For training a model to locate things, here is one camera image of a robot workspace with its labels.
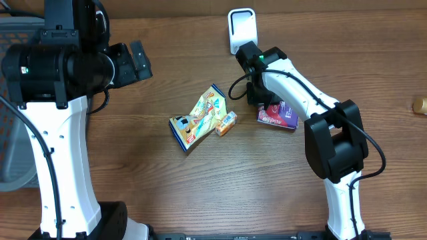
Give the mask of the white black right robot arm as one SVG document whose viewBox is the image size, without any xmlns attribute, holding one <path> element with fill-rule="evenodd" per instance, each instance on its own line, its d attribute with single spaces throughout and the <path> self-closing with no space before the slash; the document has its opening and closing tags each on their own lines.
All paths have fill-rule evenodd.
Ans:
<svg viewBox="0 0 427 240">
<path fill-rule="evenodd" d="M 273 47 L 261 51 L 250 41 L 236 52 L 248 77 L 248 103 L 287 103 L 304 122 L 305 156 L 326 188 L 329 239 L 366 239 L 357 178 L 368 146 L 357 105 L 321 92 Z"/>
</svg>

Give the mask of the red purple Carefree pad pack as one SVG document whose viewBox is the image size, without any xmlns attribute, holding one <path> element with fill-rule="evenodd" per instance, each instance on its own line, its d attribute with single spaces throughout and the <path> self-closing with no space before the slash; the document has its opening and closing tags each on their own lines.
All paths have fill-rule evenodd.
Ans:
<svg viewBox="0 0 427 240">
<path fill-rule="evenodd" d="M 267 109 L 263 105 L 258 107 L 257 120 L 260 123 L 295 130 L 298 128 L 298 119 L 296 112 L 284 101 L 270 105 Z"/>
</svg>

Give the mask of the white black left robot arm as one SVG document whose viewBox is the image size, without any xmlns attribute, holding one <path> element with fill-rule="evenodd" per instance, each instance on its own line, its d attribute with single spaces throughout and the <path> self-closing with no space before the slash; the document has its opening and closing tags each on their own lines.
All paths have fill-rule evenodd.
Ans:
<svg viewBox="0 0 427 240">
<path fill-rule="evenodd" d="M 31 141 L 42 216 L 33 239 L 149 239 L 121 201 L 100 202 L 86 143 L 88 100 L 152 76 L 139 41 L 109 44 L 100 1 L 46 1 L 32 43 L 8 48 L 2 103 L 24 122 Z"/>
</svg>

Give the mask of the white barcode scanner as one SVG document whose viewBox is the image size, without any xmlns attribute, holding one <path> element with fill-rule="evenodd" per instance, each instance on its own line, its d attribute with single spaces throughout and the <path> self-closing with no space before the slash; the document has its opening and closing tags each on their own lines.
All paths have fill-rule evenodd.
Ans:
<svg viewBox="0 0 427 240">
<path fill-rule="evenodd" d="M 256 13 L 251 8 L 232 9 L 228 13 L 228 30 L 232 55 L 250 41 L 258 44 Z"/>
</svg>

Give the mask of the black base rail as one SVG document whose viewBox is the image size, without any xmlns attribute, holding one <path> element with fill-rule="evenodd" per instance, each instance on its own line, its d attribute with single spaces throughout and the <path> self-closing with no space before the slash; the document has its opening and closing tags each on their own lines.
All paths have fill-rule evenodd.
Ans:
<svg viewBox="0 0 427 240">
<path fill-rule="evenodd" d="M 218 234 L 151 233 L 149 240 L 327 240 L 336 239 L 329 231 L 301 231 L 295 234 Z"/>
</svg>

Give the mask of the small orange white box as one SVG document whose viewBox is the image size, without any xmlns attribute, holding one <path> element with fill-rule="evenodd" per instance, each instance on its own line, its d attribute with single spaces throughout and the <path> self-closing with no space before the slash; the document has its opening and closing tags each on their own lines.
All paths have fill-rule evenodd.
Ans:
<svg viewBox="0 0 427 240">
<path fill-rule="evenodd" d="M 216 126 L 215 132 L 219 136 L 225 135 L 237 122 L 238 116 L 233 112 L 230 111 Z"/>
</svg>

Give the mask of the yellow snack bag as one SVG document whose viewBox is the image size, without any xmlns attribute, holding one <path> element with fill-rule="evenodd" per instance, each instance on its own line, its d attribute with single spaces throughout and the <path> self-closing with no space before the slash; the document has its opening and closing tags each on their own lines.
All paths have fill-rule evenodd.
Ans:
<svg viewBox="0 0 427 240">
<path fill-rule="evenodd" d="M 188 115 L 170 118 L 169 127 L 181 149 L 186 152 L 215 129 L 227 114 L 226 96 L 212 84 Z"/>
</svg>

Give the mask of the white tube with gold cap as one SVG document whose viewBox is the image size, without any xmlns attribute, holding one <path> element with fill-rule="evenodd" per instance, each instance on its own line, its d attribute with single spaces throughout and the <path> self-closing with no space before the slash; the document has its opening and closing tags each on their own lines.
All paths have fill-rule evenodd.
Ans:
<svg viewBox="0 0 427 240">
<path fill-rule="evenodd" d="M 427 98 L 426 97 L 419 97 L 416 98 L 412 104 L 412 110 L 416 114 L 427 114 Z"/>
</svg>

